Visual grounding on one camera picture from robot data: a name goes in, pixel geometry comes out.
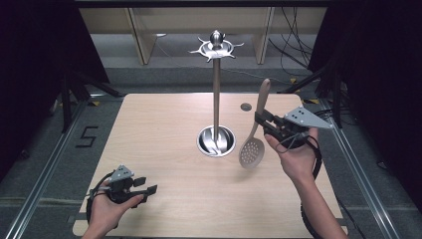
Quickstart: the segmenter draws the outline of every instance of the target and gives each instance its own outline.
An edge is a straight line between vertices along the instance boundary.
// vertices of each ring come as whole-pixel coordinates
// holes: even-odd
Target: human hand
[[[317,140],[317,128],[310,128],[310,136]],[[316,156],[310,146],[304,144],[297,148],[287,150],[273,136],[265,134],[265,139],[270,147],[279,155],[282,167],[286,175],[293,183],[302,180],[314,180],[313,170],[316,163]],[[310,142],[317,146],[317,143],[310,139]]]
[[[107,185],[107,181],[102,183],[102,186]],[[116,204],[99,190],[93,201],[90,225],[83,238],[105,237],[110,230],[115,228],[124,212],[137,205],[142,199],[143,195],[136,195],[122,204]]]

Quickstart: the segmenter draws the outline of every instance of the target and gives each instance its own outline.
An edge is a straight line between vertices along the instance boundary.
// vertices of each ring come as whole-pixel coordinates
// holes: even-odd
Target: metal rail
[[[84,108],[86,107],[86,102],[79,102],[74,115],[74,120],[72,124],[69,126],[68,130],[62,133],[59,138],[59,141],[56,144],[52,154],[50,155],[49,160],[47,161],[46,165],[44,166],[43,171],[41,172],[40,176],[37,179],[32,191],[30,192],[29,196],[26,198],[24,205],[22,206],[21,210],[19,211],[18,215],[12,222],[9,231],[7,233],[7,239],[15,239],[21,238],[28,223],[37,208],[38,202],[42,194],[44,193],[45,188],[47,187],[50,178],[52,177],[57,164],[60,161],[60,157],[66,148],[69,138],[74,132],[75,126],[78,123],[78,119],[80,118]]]

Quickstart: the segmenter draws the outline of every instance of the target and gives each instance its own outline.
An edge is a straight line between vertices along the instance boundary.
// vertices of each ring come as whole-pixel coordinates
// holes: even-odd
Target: spoon handle
[[[258,102],[257,102],[257,110],[256,113],[262,114],[264,111],[265,104],[267,102],[268,94],[270,93],[271,81],[269,79],[263,80],[260,87],[260,92],[258,94]],[[254,115],[254,125],[252,126],[251,133],[249,137],[253,137],[255,132],[257,131],[258,123],[255,122],[255,115]]]

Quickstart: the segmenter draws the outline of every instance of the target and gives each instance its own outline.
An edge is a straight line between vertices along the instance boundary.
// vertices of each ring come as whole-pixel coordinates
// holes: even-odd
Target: person's left hand
[[[102,183],[102,186],[107,185],[107,181]],[[103,238],[115,228],[124,212],[137,205],[142,199],[143,195],[136,195],[122,204],[116,204],[99,190],[93,201],[90,226],[83,238]]]

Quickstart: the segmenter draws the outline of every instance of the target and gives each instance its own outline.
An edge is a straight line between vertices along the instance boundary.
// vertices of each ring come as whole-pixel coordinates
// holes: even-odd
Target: printed number
[[[90,142],[90,144],[85,144],[85,145],[77,145],[77,147],[92,147],[93,146],[93,144],[94,144],[94,141],[96,140],[96,136],[85,136],[85,133],[87,133],[87,130],[88,129],[91,129],[91,128],[99,128],[98,126],[86,126],[85,127],[85,129],[84,129],[84,132],[82,133],[82,135],[81,135],[81,139],[90,139],[91,140],[91,142]]]

